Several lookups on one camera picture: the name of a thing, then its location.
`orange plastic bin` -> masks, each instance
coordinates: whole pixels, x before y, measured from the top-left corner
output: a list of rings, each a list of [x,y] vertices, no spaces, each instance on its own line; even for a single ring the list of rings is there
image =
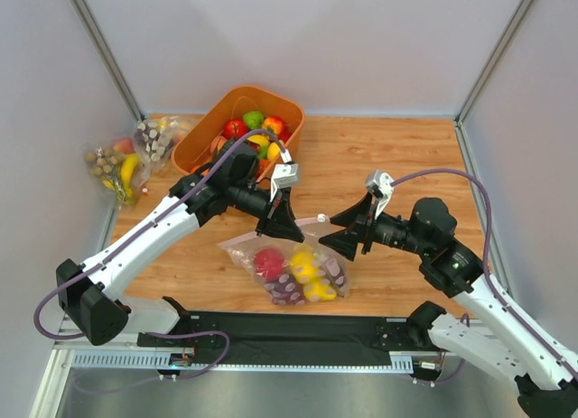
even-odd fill
[[[225,123],[234,117],[242,118],[245,113],[254,110],[261,111],[265,116],[279,116],[285,121],[291,133],[286,147],[296,159],[304,120],[302,108],[293,101],[262,88],[241,86],[230,90],[175,146],[171,157],[174,167],[182,174],[189,174],[193,166],[208,161],[210,142],[221,134]],[[277,156],[276,161],[270,163],[258,177],[258,181],[271,177],[275,164],[280,161],[281,157]]]

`bag of nuts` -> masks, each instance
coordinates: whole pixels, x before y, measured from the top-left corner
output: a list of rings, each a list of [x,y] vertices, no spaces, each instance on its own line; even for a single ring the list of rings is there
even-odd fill
[[[142,167],[131,137],[97,147],[87,146],[84,160],[105,194],[114,193],[117,200],[127,206],[136,204],[150,173]]]

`wooden table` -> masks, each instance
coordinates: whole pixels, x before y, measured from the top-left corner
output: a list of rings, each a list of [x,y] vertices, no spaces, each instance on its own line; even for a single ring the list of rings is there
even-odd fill
[[[297,218],[335,214],[365,194],[364,182],[377,168],[394,178],[434,167],[463,170],[452,121],[442,119],[307,117],[299,157],[302,180],[292,193]],[[150,213],[181,177],[169,164],[149,181],[149,195],[134,209],[123,209],[113,238]],[[432,175],[396,188],[387,207],[409,216],[414,203],[442,198],[458,219],[456,233],[481,255],[482,234],[469,183],[454,175]],[[423,301],[439,303],[455,315],[463,310],[432,288],[417,270],[419,259],[374,245],[349,265],[346,299],[299,307],[275,306],[249,276],[233,265],[217,244],[252,231],[256,220],[223,215],[169,248],[129,286],[127,294],[157,299],[172,296],[185,308],[210,311],[268,311],[405,316]]]

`plastic bag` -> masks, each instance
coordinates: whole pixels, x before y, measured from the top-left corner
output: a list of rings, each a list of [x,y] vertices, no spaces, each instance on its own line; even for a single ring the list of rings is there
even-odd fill
[[[135,153],[130,136],[99,145],[85,145],[84,160],[90,175],[105,196],[115,196],[124,205],[134,206],[150,175]]]
[[[329,218],[298,219],[305,240],[258,237],[255,232],[222,242],[235,265],[242,266],[276,305],[303,305],[344,297],[350,288],[345,259],[319,243],[331,232]]]
[[[148,119],[136,125],[135,150],[145,167],[158,172],[171,157],[172,149],[192,129],[183,116]]]

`gray wall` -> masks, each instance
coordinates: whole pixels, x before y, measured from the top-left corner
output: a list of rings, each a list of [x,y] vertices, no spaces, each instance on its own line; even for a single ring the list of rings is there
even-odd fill
[[[466,122],[519,303],[578,350],[578,0],[537,0]]]
[[[454,115],[519,0],[88,0],[144,111],[256,83],[309,114]]]
[[[28,416],[52,342],[33,327],[54,268],[94,251],[107,206],[83,143],[132,125],[68,0],[1,0],[0,413]],[[56,329],[55,302],[44,314]]]

